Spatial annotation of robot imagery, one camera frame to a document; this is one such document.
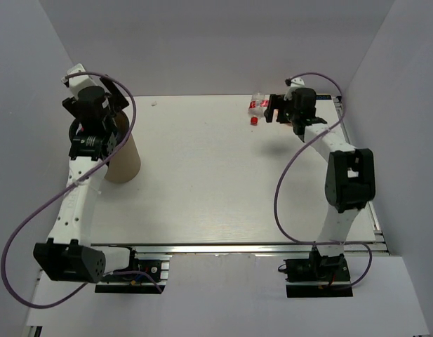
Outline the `crushed red label bottle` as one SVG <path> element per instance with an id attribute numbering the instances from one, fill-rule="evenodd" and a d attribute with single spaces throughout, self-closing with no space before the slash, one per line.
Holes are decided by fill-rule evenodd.
<path id="1" fill-rule="evenodd" d="M 248 113 L 253 117 L 263 118 L 268 105 L 269 98 L 264 93 L 256 92 L 251 96 Z"/>

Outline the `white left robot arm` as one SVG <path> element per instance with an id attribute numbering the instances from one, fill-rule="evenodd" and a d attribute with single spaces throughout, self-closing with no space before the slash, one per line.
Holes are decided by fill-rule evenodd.
<path id="1" fill-rule="evenodd" d="M 127 99 L 109 77 L 95 83 L 89 76 L 68 75 L 72 97 L 62 106 L 74 117 L 69 138 L 68 191 L 46 242 L 34 246 L 33 255 L 53 281 L 98 283 L 116 271 L 125 280 L 136 278 L 140 263 L 127 248 L 91 246 L 95 204 L 108 169 L 109 157 L 121 149 L 128 132 L 124 116 Z"/>

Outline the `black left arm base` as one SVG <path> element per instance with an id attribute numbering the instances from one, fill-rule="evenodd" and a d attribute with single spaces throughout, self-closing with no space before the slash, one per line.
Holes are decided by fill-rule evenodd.
<path id="1" fill-rule="evenodd" d="M 161 294 L 166 287 L 169 260 L 146 256 L 131 249 L 128 267 L 106 272 L 95 285 L 96 293 Z"/>

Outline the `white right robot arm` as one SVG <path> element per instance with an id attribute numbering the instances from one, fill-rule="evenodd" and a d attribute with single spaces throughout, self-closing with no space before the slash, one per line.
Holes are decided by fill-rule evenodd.
<path id="1" fill-rule="evenodd" d="M 312 147 L 327 163 L 324 193 L 328 211 L 308 262 L 311 276 L 323 280 L 341 265 L 351 226 L 375 197 L 375 169 L 372 151 L 358 149 L 337 135 L 317 116 L 316 103 L 313 89 L 291 88 L 284 95 L 269 97 L 265 120 L 291 124 L 304 146 Z"/>

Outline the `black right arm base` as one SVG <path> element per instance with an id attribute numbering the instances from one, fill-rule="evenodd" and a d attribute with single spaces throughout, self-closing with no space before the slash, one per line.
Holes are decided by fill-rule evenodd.
<path id="1" fill-rule="evenodd" d="M 313 247 L 308 257 L 285 260 L 277 268 L 286 276 L 288 298 L 349 298 L 353 296 L 344 254 L 322 256 Z"/>

